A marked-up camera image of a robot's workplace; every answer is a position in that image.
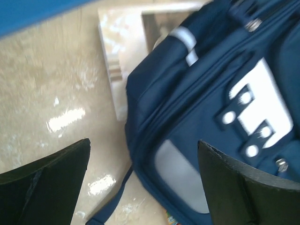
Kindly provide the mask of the navy blue student backpack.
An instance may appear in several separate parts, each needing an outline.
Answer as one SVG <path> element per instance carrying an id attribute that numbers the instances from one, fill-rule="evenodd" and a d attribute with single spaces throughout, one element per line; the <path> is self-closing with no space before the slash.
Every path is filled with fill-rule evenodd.
<path id="1" fill-rule="evenodd" d="M 130 175 L 182 225 L 213 225 L 198 142 L 300 183 L 300 3 L 214 0 L 191 14 L 127 79 Z"/>

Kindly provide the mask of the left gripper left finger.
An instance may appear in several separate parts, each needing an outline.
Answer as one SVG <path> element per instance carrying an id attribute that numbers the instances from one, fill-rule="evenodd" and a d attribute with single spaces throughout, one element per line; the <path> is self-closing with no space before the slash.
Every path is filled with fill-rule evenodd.
<path id="1" fill-rule="evenodd" d="M 69 225 L 90 158 L 81 139 L 0 175 L 2 225 Z"/>

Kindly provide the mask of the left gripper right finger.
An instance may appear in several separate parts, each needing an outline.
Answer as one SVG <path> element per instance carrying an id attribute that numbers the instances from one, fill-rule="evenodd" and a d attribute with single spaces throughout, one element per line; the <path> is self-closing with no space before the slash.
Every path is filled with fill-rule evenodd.
<path id="1" fill-rule="evenodd" d="M 300 184 L 198 142 L 198 164 L 215 225 L 298 225 Z"/>

